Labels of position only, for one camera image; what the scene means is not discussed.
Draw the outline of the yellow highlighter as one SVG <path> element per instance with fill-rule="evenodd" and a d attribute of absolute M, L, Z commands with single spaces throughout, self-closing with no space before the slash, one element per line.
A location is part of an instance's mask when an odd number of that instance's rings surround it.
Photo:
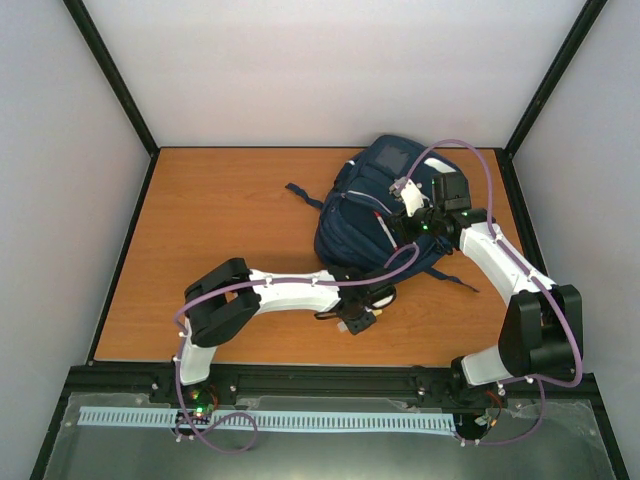
<path fill-rule="evenodd" d="M 340 332 L 349 332 L 357 335 L 367 330 L 376 323 L 377 317 L 382 314 L 382 310 L 364 310 L 351 316 L 346 316 L 338 323 Z"/>

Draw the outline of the navy blue backpack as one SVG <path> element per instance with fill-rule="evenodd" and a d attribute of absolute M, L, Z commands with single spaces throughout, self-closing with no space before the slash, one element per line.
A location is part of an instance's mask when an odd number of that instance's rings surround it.
<path fill-rule="evenodd" d="M 392 256 L 410 242 L 389 221 L 404 207 L 390 192 L 392 184 L 409 175 L 424 203 L 432 205 L 433 177 L 460 170 L 436 152 L 423 156 L 425 149 L 405 137 L 378 137 L 343 165 L 322 201 L 293 183 L 286 185 L 287 190 L 320 211 L 314 250 L 324 265 L 355 267 L 369 273 L 385 263 L 395 270 L 411 258 L 412 250 Z"/>

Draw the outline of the red cap marker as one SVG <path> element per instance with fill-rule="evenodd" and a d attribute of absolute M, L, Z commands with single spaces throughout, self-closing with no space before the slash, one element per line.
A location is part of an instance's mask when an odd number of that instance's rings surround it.
<path fill-rule="evenodd" d="M 388 239 L 392 249 L 394 251 L 397 251 L 398 250 L 398 245 L 397 245 L 397 243 L 396 243 L 391 231 L 389 230 L 387 224 L 385 223 L 382 215 L 377 211 L 374 211 L 374 215 L 375 215 L 375 217 L 377 219 L 377 222 L 379 223 L 383 233 L 385 234 L 386 238 Z"/>

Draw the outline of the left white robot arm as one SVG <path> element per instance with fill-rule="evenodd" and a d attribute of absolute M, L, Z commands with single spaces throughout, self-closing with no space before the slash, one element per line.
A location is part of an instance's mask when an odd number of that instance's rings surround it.
<path fill-rule="evenodd" d="M 356 335 L 376 322 L 396 299 L 385 270 L 364 274 L 332 266 L 308 274 L 274 274 L 230 259 L 185 290 L 176 316 L 184 339 L 172 388 L 186 402 L 208 390 L 210 364 L 219 346 L 233 339 L 255 316 L 306 310 L 319 319 L 339 319 Z"/>

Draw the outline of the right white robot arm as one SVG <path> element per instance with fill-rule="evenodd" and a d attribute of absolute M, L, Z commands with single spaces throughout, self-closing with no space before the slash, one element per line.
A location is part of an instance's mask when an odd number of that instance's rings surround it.
<path fill-rule="evenodd" d="M 409 240 L 426 234 L 448 240 L 478 266 L 507 307 L 497 344 L 459 360 L 456 368 L 465 383 L 479 387 L 539 379 L 557 384 L 551 370 L 571 367 L 574 377 L 564 385 L 579 384 L 582 300 L 577 289 L 541 274 L 510 244 L 487 210 L 472 206 L 462 173 L 439 173 L 431 186 L 431 202 L 426 204 L 412 180 L 396 180 L 389 191 L 404 206 L 391 217 L 391 226 Z"/>

